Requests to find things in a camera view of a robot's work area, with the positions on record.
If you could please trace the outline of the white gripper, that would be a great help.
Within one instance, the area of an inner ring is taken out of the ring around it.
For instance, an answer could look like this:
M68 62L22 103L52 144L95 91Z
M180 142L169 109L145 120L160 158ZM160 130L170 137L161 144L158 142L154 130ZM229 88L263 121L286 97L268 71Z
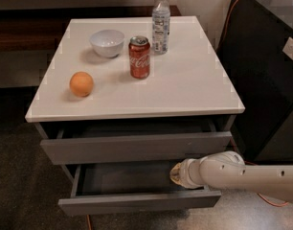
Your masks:
M175 184L180 184L187 189L196 189L204 185L200 173L199 159L185 159L177 163L169 172L170 180Z

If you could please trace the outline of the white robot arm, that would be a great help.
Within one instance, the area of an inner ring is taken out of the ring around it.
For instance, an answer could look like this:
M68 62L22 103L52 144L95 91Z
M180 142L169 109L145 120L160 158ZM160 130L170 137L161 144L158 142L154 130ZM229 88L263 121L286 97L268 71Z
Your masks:
M234 151L224 151L177 163L170 179L186 189L204 185L245 190L293 203L293 165L246 165Z

